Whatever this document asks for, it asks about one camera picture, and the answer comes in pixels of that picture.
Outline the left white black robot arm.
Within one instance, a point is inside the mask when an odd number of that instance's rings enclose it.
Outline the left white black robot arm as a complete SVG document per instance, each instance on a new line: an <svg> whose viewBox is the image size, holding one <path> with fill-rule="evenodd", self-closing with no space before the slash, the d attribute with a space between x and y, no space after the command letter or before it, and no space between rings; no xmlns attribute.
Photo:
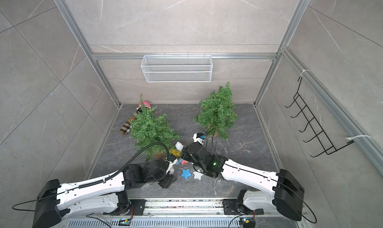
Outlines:
<svg viewBox="0 0 383 228"><path fill-rule="evenodd" d="M129 200L127 191L147 182L157 182L167 189L177 179L173 175L175 163L177 159L158 159L143 165L129 164L121 171L82 182L61 184L58 179L51 180L38 195L33 227L51 228L64 219L91 214L142 214L145 201Z"/></svg>

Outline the white star light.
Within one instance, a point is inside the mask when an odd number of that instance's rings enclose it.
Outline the white star light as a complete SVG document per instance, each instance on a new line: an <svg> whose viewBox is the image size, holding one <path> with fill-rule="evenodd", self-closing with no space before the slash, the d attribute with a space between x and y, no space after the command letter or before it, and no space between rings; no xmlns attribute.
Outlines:
<svg viewBox="0 0 383 228"><path fill-rule="evenodd" d="M202 176L203 176L203 173L196 172L196 171L193 172L194 179L201 180Z"/></svg>

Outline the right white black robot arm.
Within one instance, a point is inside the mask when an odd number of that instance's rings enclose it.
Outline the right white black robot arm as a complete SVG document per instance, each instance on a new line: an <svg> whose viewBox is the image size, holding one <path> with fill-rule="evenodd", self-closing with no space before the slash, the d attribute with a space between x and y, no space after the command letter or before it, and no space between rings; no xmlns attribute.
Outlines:
<svg viewBox="0 0 383 228"><path fill-rule="evenodd" d="M305 190L289 171L284 169L280 169L279 172L257 170L224 156L213 155L199 142L183 148L181 158L197 165L206 176L219 177L257 189L257 192L240 191L236 200L240 213L248 213L257 209L271 209L291 220L302 220Z"/></svg>

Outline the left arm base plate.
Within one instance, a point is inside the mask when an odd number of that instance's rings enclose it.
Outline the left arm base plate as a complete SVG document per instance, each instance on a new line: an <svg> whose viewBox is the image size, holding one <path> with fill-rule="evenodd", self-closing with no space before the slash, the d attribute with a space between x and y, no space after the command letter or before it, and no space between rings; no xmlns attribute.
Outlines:
<svg viewBox="0 0 383 228"><path fill-rule="evenodd" d="M144 213L146 201L147 200L145 199L123 201L117 204L117 209L114 211L103 214L111 216L142 216Z"/></svg>

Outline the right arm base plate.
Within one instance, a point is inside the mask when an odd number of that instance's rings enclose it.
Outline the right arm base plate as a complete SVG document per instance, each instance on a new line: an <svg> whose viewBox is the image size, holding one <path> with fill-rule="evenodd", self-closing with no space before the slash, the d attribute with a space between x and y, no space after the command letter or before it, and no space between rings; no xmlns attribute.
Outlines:
<svg viewBox="0 0 383 228"><path fill-rule="evenodd" d="M237 199L223 199L222 206L225 215L264 215L263 209L250 210Z"/></svg>

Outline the blue star light centre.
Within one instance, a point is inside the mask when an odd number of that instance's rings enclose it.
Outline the blue star light centre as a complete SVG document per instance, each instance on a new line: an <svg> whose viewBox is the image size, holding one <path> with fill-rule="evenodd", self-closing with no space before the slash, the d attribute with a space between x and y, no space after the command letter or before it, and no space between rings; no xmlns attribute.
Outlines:
<svg viewBox="0 0 383 228"><path fill-rule="evenodd" d="M190 173L189 169L183 169L181 177L185 178L186 180L191 176L192 174Z"/></svg>

